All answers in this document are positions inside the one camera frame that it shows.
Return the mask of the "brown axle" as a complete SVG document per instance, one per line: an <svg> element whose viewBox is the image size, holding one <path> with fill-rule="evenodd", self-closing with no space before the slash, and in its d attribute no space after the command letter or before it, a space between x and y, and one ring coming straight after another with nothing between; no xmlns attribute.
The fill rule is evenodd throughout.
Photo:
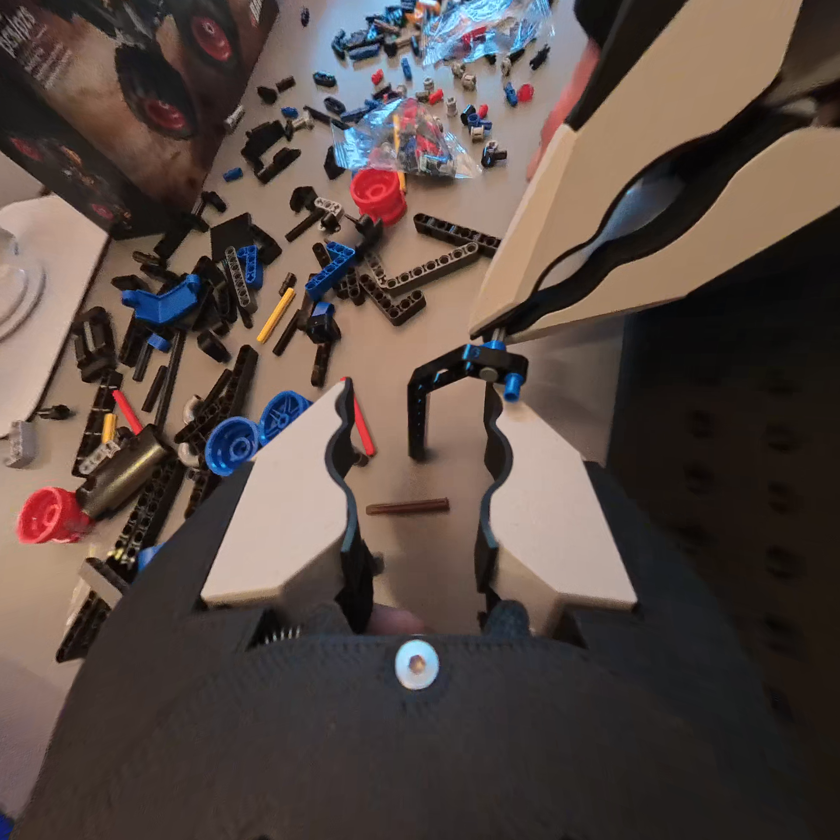
<svg viewBox="0 0 840 840"><path fill-rule="evenodd" d="M368 516L417 516L431 513L449 512L450 503L446 497L377 502L366 506Z"/></svg>

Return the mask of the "black angled beam assembly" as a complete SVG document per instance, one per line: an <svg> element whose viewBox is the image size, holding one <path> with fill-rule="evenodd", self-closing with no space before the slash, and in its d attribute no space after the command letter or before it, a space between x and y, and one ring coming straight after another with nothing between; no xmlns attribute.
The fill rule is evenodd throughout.
<svg viewBox="0 0 840 840"><path fill-rule="evenodd" d="M406 387L407 446L411 459L426 459L428 398L465 379L499 385L502 399L516 403L528 379L529 360L512 353L504 339L466 343L418 366Z"/></svg>

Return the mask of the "blue curved panel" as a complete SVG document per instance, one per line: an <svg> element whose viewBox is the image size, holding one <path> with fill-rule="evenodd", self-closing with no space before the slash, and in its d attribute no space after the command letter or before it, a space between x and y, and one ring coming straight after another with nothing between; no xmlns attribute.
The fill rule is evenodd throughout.
<svg viewBox="0 0 840 840"><path fill-rule="evenodd" d="M121 302L133 310L136 319L154 326L165 326L179 320L198 306L202 284L198 275L190 274L162 294L125 290L121 292Z"/></svg>

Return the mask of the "blue angled beam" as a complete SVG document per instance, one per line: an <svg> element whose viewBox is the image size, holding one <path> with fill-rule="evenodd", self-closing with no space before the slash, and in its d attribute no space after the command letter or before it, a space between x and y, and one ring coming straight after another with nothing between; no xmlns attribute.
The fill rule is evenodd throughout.
<svg viewBox="0 0 840 840"><path fill-rule="evenodd" d="M345 278L356 262L356 251L348 246L327 241L324 245L330 262L306 284L310 299L320 301L324 295L335 288Z"/></svg>

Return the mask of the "grey straight beam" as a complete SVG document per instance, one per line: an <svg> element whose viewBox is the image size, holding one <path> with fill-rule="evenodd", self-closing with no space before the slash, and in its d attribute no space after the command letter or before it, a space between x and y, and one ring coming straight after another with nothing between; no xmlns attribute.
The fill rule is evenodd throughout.
<svg viewBox="0 0 840 840"><path fill-rule="evenodd" d="M227 277L230 281L231 288L234 291L234 297L237 306L241 312L253 314L257 310L257 304L251 296L250 288L245 279L245 273L242 265L239 262L237 249L233 246L228 246L224 252L224 262L227 269Z"/></svg>

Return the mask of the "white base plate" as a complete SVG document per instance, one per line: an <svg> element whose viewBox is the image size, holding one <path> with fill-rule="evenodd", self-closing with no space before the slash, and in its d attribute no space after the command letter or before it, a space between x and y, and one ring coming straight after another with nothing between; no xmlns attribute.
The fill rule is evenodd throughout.
<svg viewBox="0 0 840 840"><path fill-rule="evenodd" d="M31 245L47 272L32 318L1 343L1 435L33 415L87 293L108 236L54 195L8 204L2 227Z"/></svg>

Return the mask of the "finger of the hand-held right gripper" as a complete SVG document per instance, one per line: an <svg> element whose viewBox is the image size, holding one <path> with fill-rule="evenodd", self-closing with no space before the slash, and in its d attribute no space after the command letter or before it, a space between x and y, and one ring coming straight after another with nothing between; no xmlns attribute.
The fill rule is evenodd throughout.
<svg viewBox="0 0 840 840"><path fill-rule="evenodd" d="M469 318L504 327L564 257L601 231L620 195L667 153L723 129L779 75L798 1L664 2L665 25L580 129L569 116L528 184Z"/></svg>
<svg viewBox="0 0 840 840"><path fill-rule="evenodd" d="M509 342L684 298L830 214L838 203L838 128L788 133L745 164L685 233L611 269L580 301L542 315Z"/></svg>

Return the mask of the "clear plastic bag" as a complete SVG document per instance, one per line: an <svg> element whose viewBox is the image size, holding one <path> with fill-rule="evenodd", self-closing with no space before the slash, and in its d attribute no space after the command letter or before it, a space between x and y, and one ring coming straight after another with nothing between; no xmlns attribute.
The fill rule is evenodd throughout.
<svg viewBox="0 0 840 840"><path fill-rule="evenodd" d="M424 67L509 56L533 40L553 36L548 1L447 2L424 20L421 57Z"/></svg>

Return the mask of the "grey desk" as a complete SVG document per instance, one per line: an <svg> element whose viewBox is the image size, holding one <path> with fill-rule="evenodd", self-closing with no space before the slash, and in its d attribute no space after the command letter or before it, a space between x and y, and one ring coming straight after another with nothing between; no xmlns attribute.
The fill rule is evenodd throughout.
<svg viewBox="0 0 840 840"><path fill-rule="evenodd" d="M371 90L373 64L340 64L330 40L341 28L360 25L375 2L307 2L309 27L299 22L301 3L283 8L244 95L245 117L226 138L208 177L231 215L250 213L277 241L296 223L288 202L295 186L311 185L351 206L350 177L330 182L322 164L331 132L317 126L305 132L301 158L272 183L261 185L252 174L224 185L223 173L241 161L244 131L272 115L256 93L294 76L290 102L319 106L312 72L338 79L337 98L357 107ZM504 235L526 187L526 170L539 145L543 121L585 47L585 34L574 17L573 2L553 2L554 36L550 54L532 77L531 102L509 108L498 67L480 62L477 96L489 105L493 135L507 149L507 163L474 179L452 185L420 179L408 186L408 214L387 235L381 261L388 272L416 266L446 246L418 235L415 213L427 213L490 235ZM375 583L378 598L414 611L438 632L475 630L481 603L472 572L477 505L489 484L482 464L483 391L476 381L461 382L435 394L430 402L428 464L415 465L406 454L406 383L420 364L465 343L469 312L487 262L437 280L425 290L427 306L401 328L388 324L371 301L354 306L337 302L342 340L332 353L327 387L341 376L353 378L361 410L377 447L370 463L349 474L360 504L447 497L450 512L418 517L362 515L362 533L371 550L384 555L385 572ZM622 321L593 329L555 334L523 344L515 351L531 358L524 401L553 425L584 457L604 463L613 414ZM80 663L58 664L56 650L66 630L78 569L89 552L102 557L115 543L130 512L105 521L75 544L22 545L15 522L27 497L41 487L75 489L70 471L96 386L83 384L71 348L66 348L44 402L66 404L77 415L64 422L37 421L37 458L26 469L2 466L2 810L23 811L45 757L49 736Z"/></svg>

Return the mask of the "clear bag of small parts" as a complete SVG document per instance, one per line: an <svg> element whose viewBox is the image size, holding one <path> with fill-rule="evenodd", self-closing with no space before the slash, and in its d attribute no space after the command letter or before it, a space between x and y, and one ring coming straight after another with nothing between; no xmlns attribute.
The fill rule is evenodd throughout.
<svg viewBox="0 0 840 840"><path fill-rule="evenodd" d="M465 180L482 167L458 139L415 98L398 98L368 111L347 128L332 126L336 163L363 169Z"/></svg>

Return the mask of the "black cylinder motor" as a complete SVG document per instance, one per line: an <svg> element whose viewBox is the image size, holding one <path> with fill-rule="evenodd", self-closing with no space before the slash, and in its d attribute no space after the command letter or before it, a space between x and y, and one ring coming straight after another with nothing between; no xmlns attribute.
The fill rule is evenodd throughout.
<svg viewBox="0 0 840 840"><path fill-rule="evenodd" d="M154 477L173 456L172 448L154 424L127 439L119 453L89 476L77 489L81 509L93 521L110 518Z"/></svg>

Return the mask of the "blue wheel hub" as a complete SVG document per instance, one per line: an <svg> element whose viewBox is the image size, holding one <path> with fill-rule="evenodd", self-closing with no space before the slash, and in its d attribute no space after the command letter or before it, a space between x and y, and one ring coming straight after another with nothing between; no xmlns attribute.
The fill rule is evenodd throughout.
<svg viewBox="0 0 840 840"><path fill-rule="evenodd" d="M291 390L279 392L272 397L259 418L260 446L267 446L311 405L309 399Z"/></svg>
<svg viewBox="0 0 840 840"><path fill-rule="evenodd" d="M216 476L230 476L260 449L259 425L245 416L231 416L210 433L204 449L205 466Z"/></svg>

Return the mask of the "pile of black beam pieces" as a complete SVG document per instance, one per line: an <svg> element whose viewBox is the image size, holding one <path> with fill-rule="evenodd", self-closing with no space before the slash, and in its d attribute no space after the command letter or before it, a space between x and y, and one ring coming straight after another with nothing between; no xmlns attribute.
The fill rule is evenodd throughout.
<svg viewBox="0 0 840 840"><path fill-rule="evenodd" d="M290 199L290 208L298 213L305 207L309 211L309 215L289 232L288 242L299 238L300 235L318 222L319 216L313 209L313 202L317 197L322 196L318 196L309 186L296 187ZM389 323L395 327L400 327L424 309L426 306L424 294L420 290L415 290L403 297L392 299L382 291L375 290L373 279L386 278L381 261L374 253L375 247L382 238L383 223L382 221L375 222L366 215L362 215L358 219L353 218L350 221L354 226L356 236L351 245L345 246L355 249L356 262L346 277L341 279L335 288L330 291L334 291L338 298L351 299L356 304L361 304L364 299L372 300ZM415 214L413 221L419 234L450 244L453 249L468 243L477 243L481 256L489 259L496 255L501 244L501 238L499 237L492 237L476 229L456 225L427 213ZM330 262L330 257L324 248L327 241L341 244L338 241L325 239L313 245L313 253L318 260L320 270ZM226 320L227 315L222 315L221 304L217 302L217 298L218 295L224 293L227 296L225 300L230 304L228 309L233 312L235 295L228 279L227 269L225 268L226 273L224 273L220 265L221 263L214 263L209 257L202 257L196 263L196 271L193 274L198 275L203 282L200 293L206 292L207 294L204 297L199 295L199 303L202 305L200 307L201 311L199 309L195 309L195 311L199 314L205 312L205 310L205 313L213 314L215 312L218 318L216 318L217 323L213 322L214 326L225 327L229 326ZM310 279L319 272L310 275ZM295 331L304 330L317 347L311 385L321 387L326 382L330 354L333 345L340 339L340 332L338 325L334 322L334 316L331 314L333 311L331 309L332 303L324 299L330 291L318 302L310 299L306 286L302 287L301 291L303 293L301 307L295 313L295 317L289 321L272 353L280 356L288 346ZM186 336L184 330L176 330L176 332L177 341L172 346L178 350L178 353L171 357L170 365L165 364L159 369L149 391L149 399L143 404L144 411L150 411L155 406L162 410L169 404L167 401L172 396L175 382L177 368L175 362L181 358L183 340ZM211 358L219 361L223 365L223 369L211 391L203 398L203 408L196 420L183 427L172 439L176 447L182 442L189 443L201 459L200 469L192 469L194 487L185 512L186 518L189 518L213 493L221 480L221 476L216 476L205 466L205 445L216 425L229 417L241 414L256 376L259 359L256 348L245 344L240 348L233 367L228 368L230 353L224 344L220 343L219 336L215 331L212 329L205 330L198 335L198 339L200 349ZM117 372L107 374L100 380L98 396L91 408L88 418L89 423L86 427L86 435L88 433L99 435L99 444L101 443L102 419L107 414L106 409L116 406L112 392L114 389L119 389L121 383L121 375ZM134 435L120 437L118 434L116 440L123 445L132 436ZM84 445L79 450L74 475L76 475L76 466L79 461L94 450L91 448L93 440L94 437L90 437L89 451L85 451L85 445L87 444L84 440L82 441ZM121 531L119 540L114 544L114 548L105 559L105 563L130 584L138 573L136 558L139 551L150 547L157 540L186 475L187 468L179 460L175 449L172 446L170 447L174 453L173 456L166 460L155 471L154 477L132 497L140 494L140 500L136 502L128 523ZM73 616L70 617L71 621L66 634L56 651L56 662L65 663L86 657L100 626L110 612L111 610L104 602L89 592Z"/></svg>

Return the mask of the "scattered small connector pieces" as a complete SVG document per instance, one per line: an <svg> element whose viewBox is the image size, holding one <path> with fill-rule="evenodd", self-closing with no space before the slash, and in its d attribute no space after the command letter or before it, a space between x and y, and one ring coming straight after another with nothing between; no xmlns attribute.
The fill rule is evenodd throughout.
<svg viewBox="0 0 840 840"><path fill-rule="evenodd" d="M347 26L327 31L335 71L315 66L312 81L322 102L308 110L315 127L330 132L324 161L328 178L346 170L336 163L332 126L347 128L370 110L398 98L415 98L469 152L482 170L505 163L508 153L495 136L501 119L490 97L500 95L515 109L533 97L533 85L516 70L533 74L551 51L549 36L533 40L509 56L485 56L472 63L451 62L425 67L421 57L424 20L438 15L447 2L363 2L364 15L346 19Z"/></svg>

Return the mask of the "grey angled beam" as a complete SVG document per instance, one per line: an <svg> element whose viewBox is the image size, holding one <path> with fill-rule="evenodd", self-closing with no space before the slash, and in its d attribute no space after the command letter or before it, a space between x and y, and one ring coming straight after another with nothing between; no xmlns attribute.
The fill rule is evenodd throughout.
<svg viewBox="0 0 840 840"><path fill-rule="evenodd" d="M419 266L386 277L373 279L374 289L382 291L392 299L403 297L427 286L431 282L469 268L481 257L477 243L468 243L428 261Z"/></svg>

